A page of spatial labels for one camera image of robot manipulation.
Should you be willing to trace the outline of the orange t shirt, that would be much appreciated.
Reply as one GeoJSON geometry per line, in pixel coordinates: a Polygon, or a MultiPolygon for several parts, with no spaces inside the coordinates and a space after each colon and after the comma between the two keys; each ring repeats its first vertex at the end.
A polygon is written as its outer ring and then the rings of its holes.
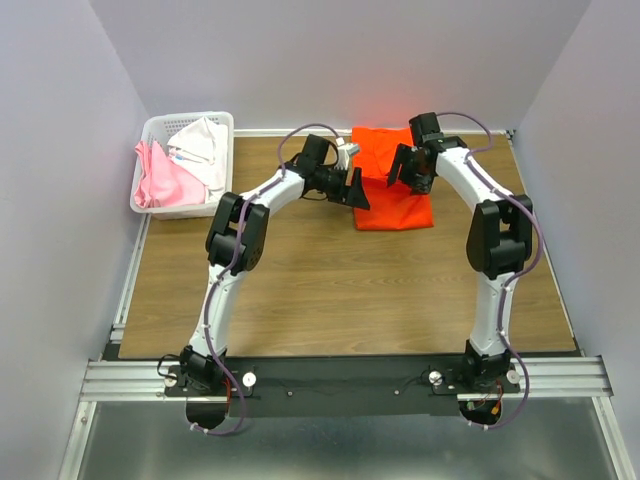
{"type": "Polygon", "coordinates": [[[413,144],[410,130],[353,127],[351,139],[360,146],[354,166],[362,169],[362,186],[370,204],[369,210],[353,210],[356,229],[402,231],[433,227],[428,195],[412,195],[400,181],[387,186],[397,146],[413,144]]]}

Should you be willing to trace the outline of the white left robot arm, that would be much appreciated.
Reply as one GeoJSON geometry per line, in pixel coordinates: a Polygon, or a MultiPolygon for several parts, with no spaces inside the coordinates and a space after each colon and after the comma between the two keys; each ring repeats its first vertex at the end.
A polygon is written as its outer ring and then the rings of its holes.
{"type": "Polygon", "coordinates": [[[180,374],[197,393],[212,394],[232,379],[224,355],[233,306],[245,277],[261,259],[271,216],[311,190],[329,202],[370,208],[362,169],[351,166],[359,151],[342,137],[330,142],[309,135],[302,150],[268,180],[242,194],[221,197],[205,241],[209,270],[203,306],[179,355],[180,374]]]}

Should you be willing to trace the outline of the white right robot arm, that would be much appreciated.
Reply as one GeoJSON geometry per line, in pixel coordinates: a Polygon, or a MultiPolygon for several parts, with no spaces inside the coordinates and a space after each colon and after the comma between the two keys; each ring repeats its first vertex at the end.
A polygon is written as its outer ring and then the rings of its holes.
{"type": "Polygon", "coordinates": [[[493,179],[460,137],[444,134],[437,113],[413,117],[409,128],[412,144],[396,148],[387,185],[401,182],[426,195],[441,178],[472,213],[466,256],[477,274],[476,315],[457,376],[480,392],[510,370],[512,300],[533,250],[532,201],[493,179]]]}

